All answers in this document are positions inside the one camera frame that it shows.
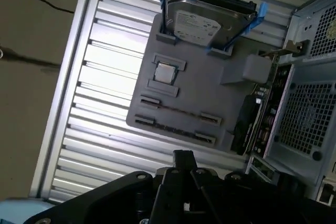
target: floor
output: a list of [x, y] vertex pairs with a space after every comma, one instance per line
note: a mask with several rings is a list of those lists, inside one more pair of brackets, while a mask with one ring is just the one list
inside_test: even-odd
[[[77, 0], [47, 0], [75, 10]], [[0, 45], [60, 64], [72, 14], [37, 0], [0, 0]], [[0, 60], [0, 200], [27, 196], [33, 178], [57, 72]]]

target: corrugated metal panel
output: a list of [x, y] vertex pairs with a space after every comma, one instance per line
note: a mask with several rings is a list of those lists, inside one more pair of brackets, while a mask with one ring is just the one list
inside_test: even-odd
[[[291, 10], [306, 0], [268, 1], [266, 21], [247, 35], [281, 46]], [[62, 202], [134, 170], [171, 166], [193, 150], [220, 176], [244, 167], [237, 155], [126, 125], [158, 0], [80, 0], [62, 65], [31, 195]]]

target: metal frame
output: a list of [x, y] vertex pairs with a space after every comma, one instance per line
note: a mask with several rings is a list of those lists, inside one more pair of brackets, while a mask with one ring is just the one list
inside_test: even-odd
[[[60, 149], [63, 141], [65, 125], [67, 124], [67, 116], [65, 115], [70, 111], [73, 97], [71, 94], [73, 94], [76, 88], [86, 43], [91, 31], [97, 5], [98, 0], [94, 2], [92, 2], [92, 0], [78, 0], [61, 70], [57, 80], [54, 98], [52, 100], [45, 134], [38, 156], [34, 178], [29, 193], [30, 197], [46, 196], [45, 193], [38, 195], [41, 182], [47, 177], [47, 174], [44, 174], [43, 171], [50, 163], [54, 163], [56, 166], [58, 153], [55, 151], [51, 153], [50, 149], [51, 147], [55, 148], [55, 146]], [[58, 118], [64, 118], [64, 120], [59, 122], [57, 120]], [[43, 183], [43, 191], [46, 190], [47, 184], [51, 184], [51, 181], [49, 180]]]
[[[327, 6], [330, 6], [332, 4], [335, 3], [335, 0], [310, 0], [307, 3], [303, 4], [301, 7], [298, 7], [294, 12], [293, 12], [293, 17], [288, 29], [288, 33], [286, 36], [286, 41], [288, 40], [293, 40], [294, 42], [297, 42], [297, 38], [298, 38], [298, 30], [300, 29], [300, 25], [302, 23], [305, 23], [307, 19], [309, 19], [311, 17], [311, 15], [313, 15], [315, 12], [318, 12], [319, 10], [326, 8]], [[286, 83], [286, 87], [285, 87], [285, 91], [282, 95], [281, 98], [281, 102], [280, 102], [280, 106], [279, 106], [279, 110], [278, 113], [276, 115], [276, 119], [274, 122], [274, 126], [273, 129], [271, 131], [270, 134], [270, 138], [269, 138], [269, 142], [268, 142], [268, 146], [266, 148], [265, 154], [264, 154], [264, 158], [267, 162], [269, 162], [270, 164], [274, 164], [274, 162], [276, 162], [275, 160], [273, 160], [270, 156], [269, 156], [269, 151], [272, 148], [272, 145], [274, 143], [274, 136], [276, 134], [276, 132], [279, 129], [280, 126], [280, 122], [281, 119], [283, 117], [284, 114], [284, 109], [285, 109], [285, 105], [287, 103], [288, 100], [288, 89], [289, 89], [289, 85], [292, 82], [292, 78], [293, 75], [295, 73], [295, 70], [297, 67], [299, 66], [309, 66], [309, 65], [315, 65], [315, 64], [321, 64], [321, 63], [328, 63], [328, 62], [335, 62], [336, 61], [336, 54], [334, 54], [333, 57], [331, 58], [321, 58], [321, 59], [306, 59], [305, 57], [299, 57], [299, 58], [293, 58], [291, 55], [286, 55], [283, 56], [280, 59], [280, 64], [284, 65], [284, 64], [289, 64], [289, 63], [293, 63], [294, 65], [291, 68], [291, 73], [290, 76], [287, 80]], [[328, 132], [325, 135], [325, 138], [332, 138], [332, 136], [334, 136], [336, 134], [336, 129], [332, 129], [331, 125], [335, 125], [336, 124], [336, 115], [335, 113], [332, 115], [332, 118], [330, 120], [330, 124], [329, 124], [329, 128], [328, 128]], [[335, 150], [336, 150], [336, 146], [329, 146], [329, 148], [327, 148], [327, 150], [325, 151], [325, 155], [323, 157], [323, 165], [321, 166], [322, 168], [320, 169], [319, 172], [319, 177], [318, 180], [316, 182], [315, 185], [310, 185], [310, 183], [308, 182], [308, 196], [312, 199], [316, 199], [318, 194], [321, 193], [320, 190], [320, 185], [323, 181], [323, 177], [324, 175], [328, 174], [328, 169], [330, 169], [330, 159], [332, 158], [332, 156], [335, 154]], [[286, 170], [288, 170], [289, 172], [292, 172], [290, 167], [281, 167], [281, 168], [285, 168]]]

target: mesh vent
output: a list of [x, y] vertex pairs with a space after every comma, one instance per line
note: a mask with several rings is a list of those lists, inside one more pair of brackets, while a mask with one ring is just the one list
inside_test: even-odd
[[306, 154], [313, 146], [322, 146], [336, 102], [331, 88], [331, 84], [305, 84], [289, 94], [279, 129], [282, 143]]
[[327, 9], [321, 16], [310, 57], [320, 57], [336, 51], [336, 5]]

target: gray plastic mount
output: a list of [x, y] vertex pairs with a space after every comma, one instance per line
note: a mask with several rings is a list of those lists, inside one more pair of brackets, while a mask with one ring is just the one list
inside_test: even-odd
[[230, 61], [230, 65], [224, 69], [221, 84], [250, 81], [264, 84], [267, 82], [272, 61], [258, 55], [249, 55], [246, 58]]
[[235, 61], [271, 46], [240, 38], [231, 57], [161, 34], [156, 15], [143, 56], [127, 124], [183, 141], [229, 151], [250, 81], [222, 85]]

